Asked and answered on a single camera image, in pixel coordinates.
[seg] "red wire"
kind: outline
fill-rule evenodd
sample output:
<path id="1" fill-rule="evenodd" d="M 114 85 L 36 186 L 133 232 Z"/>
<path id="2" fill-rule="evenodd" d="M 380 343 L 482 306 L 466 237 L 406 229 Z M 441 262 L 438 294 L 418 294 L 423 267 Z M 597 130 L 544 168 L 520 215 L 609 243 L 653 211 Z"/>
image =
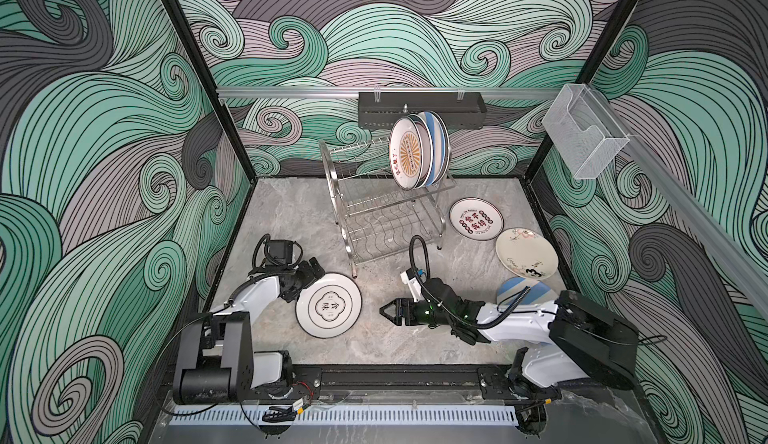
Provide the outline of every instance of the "red wire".
<path id="1" fill-rule="evenodd" d="M 302 384 L 304 387 L 306 387 L 306 390 L 310 391 L 310 399 L 315 396 L 315 392 L 312 391 L 312 389 L 306 384 L 306 382 L 302 381 L 296 381 L 296 384 Z"/>

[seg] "plate with chinese characters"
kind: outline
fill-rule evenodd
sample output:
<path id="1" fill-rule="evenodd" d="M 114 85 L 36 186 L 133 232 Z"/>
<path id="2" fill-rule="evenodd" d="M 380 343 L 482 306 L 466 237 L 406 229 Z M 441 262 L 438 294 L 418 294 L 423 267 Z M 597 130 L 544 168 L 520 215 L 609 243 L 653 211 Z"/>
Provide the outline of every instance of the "plate with chinese characters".
<path id="1" fill-rule="evenodd" d="M 403 117 L 389 134 L 389 168 L 397 185 L 405 190 L 416 187 L 422 174 L 422 140 L 416 124 Z"/>
<path id="2" fill-rule="evenodd" d="M 558 253 L 542 235 L 518 227 L 496 239 L 496 255 L 507 269 L 521 277 L 546 279 L 558 270 Z"/>
<path id="3" fill-rule="evenodd" d="M 299 294 L 296 320 L 308 334 L 321 339 L 344 334 L 360 316 L 362 297 L 355 281 L 327 273 Z"/>
<path id="4" fill-rule="evenodd" d="M 456 232 L 472 240 L 494 239 L 504 229 L 504 217 L 496 206 L 473 197 L 454 202 L 448 219 Z"/>

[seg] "stainless steel dish rack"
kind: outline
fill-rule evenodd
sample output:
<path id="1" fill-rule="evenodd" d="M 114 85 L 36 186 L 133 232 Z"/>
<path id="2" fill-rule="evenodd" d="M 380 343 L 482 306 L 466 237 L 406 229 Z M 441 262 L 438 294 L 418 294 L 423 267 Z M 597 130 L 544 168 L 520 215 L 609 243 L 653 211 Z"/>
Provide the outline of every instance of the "stainless steel dish rack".
<path id="1" fill-rule="evenodd" d="M 384 168 L 360 171 L 350 165 L 350 158 L 362 153 L 368 161 L 381 160 Z M 357 277 L 359 264 L 407 251 L 416 234 L 442 247 L 446 217 L 437 201 L 440 192 L 456 186 L 450 173 L 429 187 L 401 189 L 389 171 L 389 137 L 330 150 L 321 141 L 320 154 L 352 277 Z"/>

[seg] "plate with red text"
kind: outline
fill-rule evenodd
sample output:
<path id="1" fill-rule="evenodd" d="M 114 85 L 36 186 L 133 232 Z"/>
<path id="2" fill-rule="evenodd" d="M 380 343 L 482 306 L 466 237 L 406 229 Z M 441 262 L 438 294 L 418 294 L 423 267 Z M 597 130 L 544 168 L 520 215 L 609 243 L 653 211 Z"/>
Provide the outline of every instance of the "plate with red text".
<path id="1" fill-rule="evenodd" d="M 405 190 L 416 187 L 422 161 L 422 139 L 416 124 L 408 117 L 398 119 L 389 134 L 389 168 L 397 185 Z"/>
<path id="2" fill-rule="evenodd" d="M 558 270 L 558 253 L 541 234 L 518 227 L 496 239 L 496 255 L 507 269 L 521 277 L 546 279 Z"/>
<path id="3" fill-rule="evenodd" d="M 491 240 L 504 230 L 504 217 L 495 205 L 468 197 L 454 202 L 448 219 L 456 232 L 472 240 Z"/>

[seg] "white vent grille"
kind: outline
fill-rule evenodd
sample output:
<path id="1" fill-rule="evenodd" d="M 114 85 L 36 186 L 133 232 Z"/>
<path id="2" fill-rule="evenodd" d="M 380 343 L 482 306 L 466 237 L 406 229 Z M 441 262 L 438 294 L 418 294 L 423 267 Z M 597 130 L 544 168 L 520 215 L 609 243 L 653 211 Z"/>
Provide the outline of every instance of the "white vent grille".
<path id="1" fill-rule="evenodd" d="M 197 406 L 177 406 L 176 412 L 200 409 Z M 248 417 L 259 425 L 268 406 L 244 406 Z M 222 405 L 194 416 L 176 417 L 172 426 L 250 426 L 239 405 Z M 511 406 L 311 406 L 293 422 L 293 426 L 370 426 L 370 425 L 454 425 L 454 426 L 516 426 L 518 421 Z"/>

